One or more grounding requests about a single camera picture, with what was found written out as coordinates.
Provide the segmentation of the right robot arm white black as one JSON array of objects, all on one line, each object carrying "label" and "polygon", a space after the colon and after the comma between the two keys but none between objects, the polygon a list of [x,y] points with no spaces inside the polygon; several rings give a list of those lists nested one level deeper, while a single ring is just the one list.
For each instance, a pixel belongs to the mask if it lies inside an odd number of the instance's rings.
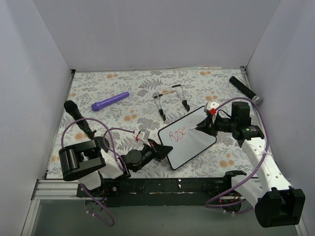
[{"label": "right robot arm white black", "polygon": [[224,118],[219,115],[220,104],[207,102],[204,107],[207,116],[195,127],[195,130],[213,137],[219,132],[230,133],[254,166],[249,175],[243,171],[227,172],[223,177],[223,192],[208,200],[205,206],[219,207],[213,202],[225,195],[239,193],[253,207],[260,226],[297,225],[305,194],[302,189],[293,188],[279,170],[268,151],[267,130],[251,124],[249,101],[241,101],[239,97],[231,99],[231,115]]}]

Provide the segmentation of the small whiteboard black frame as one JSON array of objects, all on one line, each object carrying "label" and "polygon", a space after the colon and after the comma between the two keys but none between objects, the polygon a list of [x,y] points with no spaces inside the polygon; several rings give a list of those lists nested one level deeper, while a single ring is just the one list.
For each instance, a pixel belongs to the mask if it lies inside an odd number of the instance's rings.
[{"label": "small whiteboard black frame", "polygon": [[167,155],[173,170],[180,168],[216,143],[216,137],[195,129],[189,130],[206,117],[204,106],[201,106],[158,131],[161,144],[173,147]]}]

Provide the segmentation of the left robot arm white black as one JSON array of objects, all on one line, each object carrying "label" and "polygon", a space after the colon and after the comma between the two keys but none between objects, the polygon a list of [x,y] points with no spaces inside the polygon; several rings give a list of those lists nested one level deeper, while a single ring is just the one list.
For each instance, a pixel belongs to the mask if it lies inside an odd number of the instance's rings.
[{"label": "left robot arm white black", "polygon": [[93,196],[98,197],[105,190],[101,174],[110,179],[128,178],[129,171],[137,172],[152,160],[161,161],[172,150],[172,146],[160,145],[148,139],[142,150],[132,149],[126,155],[122,155],[125,171],[121,170],[115,158],[107,153],[108,149],[100,137],[63,147],[59,150],[59,157],[63,180],[77,180],[84,184]]}]

